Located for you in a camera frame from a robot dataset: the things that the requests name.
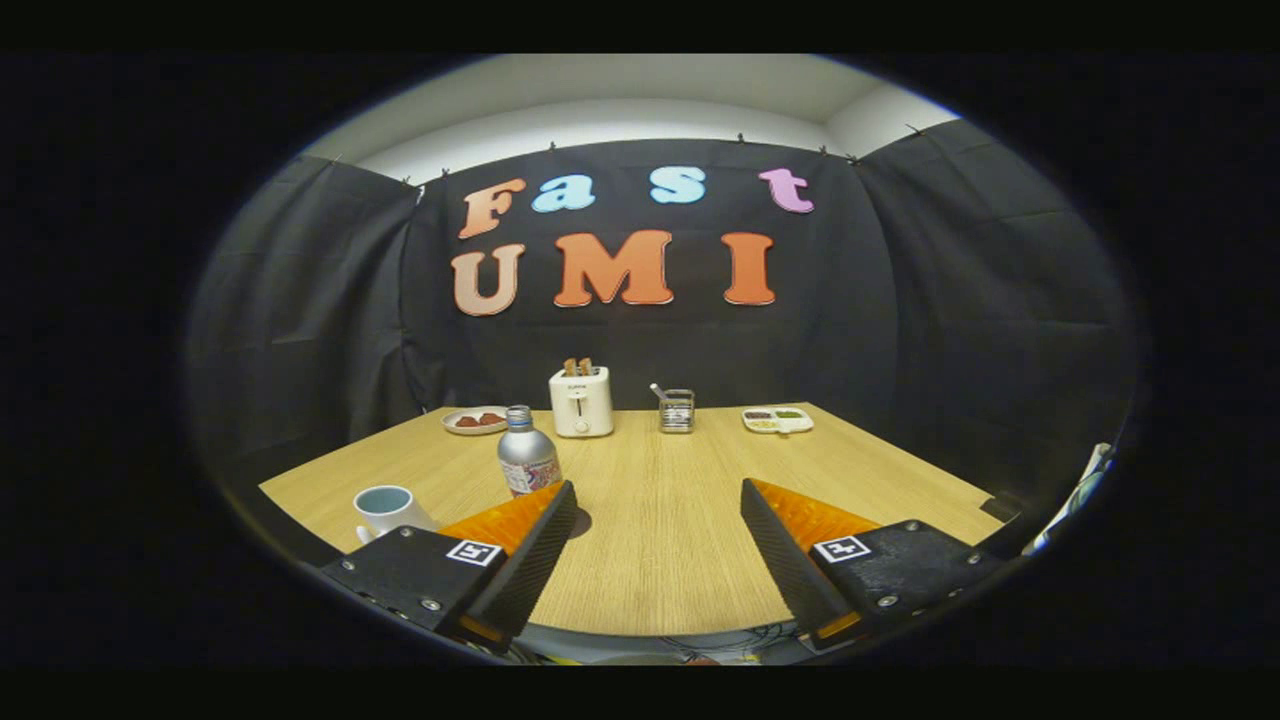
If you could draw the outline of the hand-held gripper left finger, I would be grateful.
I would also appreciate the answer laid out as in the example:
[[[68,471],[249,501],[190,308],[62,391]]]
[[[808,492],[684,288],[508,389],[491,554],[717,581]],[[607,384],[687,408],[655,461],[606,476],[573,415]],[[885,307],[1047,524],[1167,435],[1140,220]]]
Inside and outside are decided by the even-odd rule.
[[[573,532],[562,480],[442,530],[397,527],[320,568],[329,583],[411,626],[504,653]]]

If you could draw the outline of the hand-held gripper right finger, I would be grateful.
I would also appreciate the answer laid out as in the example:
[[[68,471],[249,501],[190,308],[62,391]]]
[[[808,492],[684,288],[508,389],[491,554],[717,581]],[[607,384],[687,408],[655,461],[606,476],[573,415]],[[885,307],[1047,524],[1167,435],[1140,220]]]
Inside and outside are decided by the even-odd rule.
[[[742,482],[740,514],[817,651],[908,626],[1006,564],[920,519],[882,525],[755,478]]]

